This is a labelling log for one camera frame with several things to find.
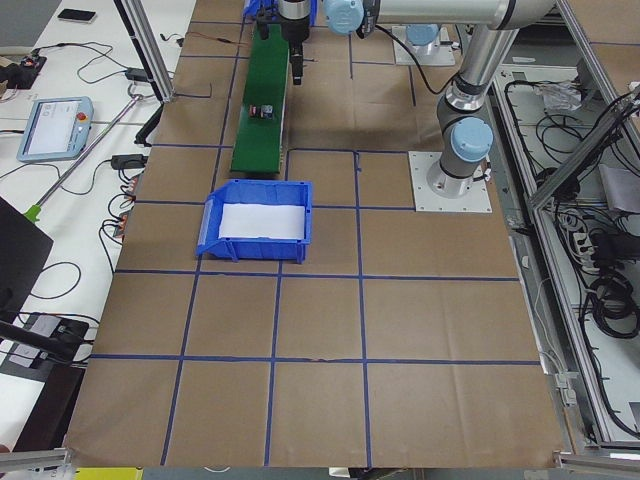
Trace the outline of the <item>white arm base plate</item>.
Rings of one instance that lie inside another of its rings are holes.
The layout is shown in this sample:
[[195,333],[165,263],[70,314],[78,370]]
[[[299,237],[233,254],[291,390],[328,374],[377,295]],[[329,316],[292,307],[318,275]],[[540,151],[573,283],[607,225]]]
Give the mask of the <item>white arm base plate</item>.
[[456,63],[452,41],[442,25],[393,25],[391,31],[413,53],[420,65],[444,67]]
[[447,176],[440,167],[440,152],[409,151],[411,182],[417,212],[489,214],[487,182],[478,166],[468,179]]

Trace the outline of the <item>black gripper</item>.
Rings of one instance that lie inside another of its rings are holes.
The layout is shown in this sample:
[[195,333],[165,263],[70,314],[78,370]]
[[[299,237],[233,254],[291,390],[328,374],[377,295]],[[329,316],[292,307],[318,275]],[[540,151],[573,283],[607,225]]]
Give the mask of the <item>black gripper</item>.
[[256,23],[262,40],[269,38],[271,25],[280,26],[281,36],[289,47],[293,84],[301,85],[303,43],[310,35],[311,2],[309,0],[261,1],[256,13]]

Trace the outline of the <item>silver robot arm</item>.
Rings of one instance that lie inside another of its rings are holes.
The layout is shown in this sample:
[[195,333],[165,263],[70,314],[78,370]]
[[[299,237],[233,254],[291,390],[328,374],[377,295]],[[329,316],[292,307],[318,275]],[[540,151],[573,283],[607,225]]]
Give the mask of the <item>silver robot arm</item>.
[[288,43],[289,63],[293,84],[298,86],[303,78],[303,43],[310,35],[311,2],[308,0],[283,0],[262,4],[256,14],[258,32],[262,40],[269,38],[271,25],[279,25],[282,38]]
[[445,148],[429,172],[438,192],[470,183],[493,143],[480,110],[518,31],[544,17],[552,1],[324,1],[330,30],[365,38],[383,24],[472,24],[462,64],[438,106]]

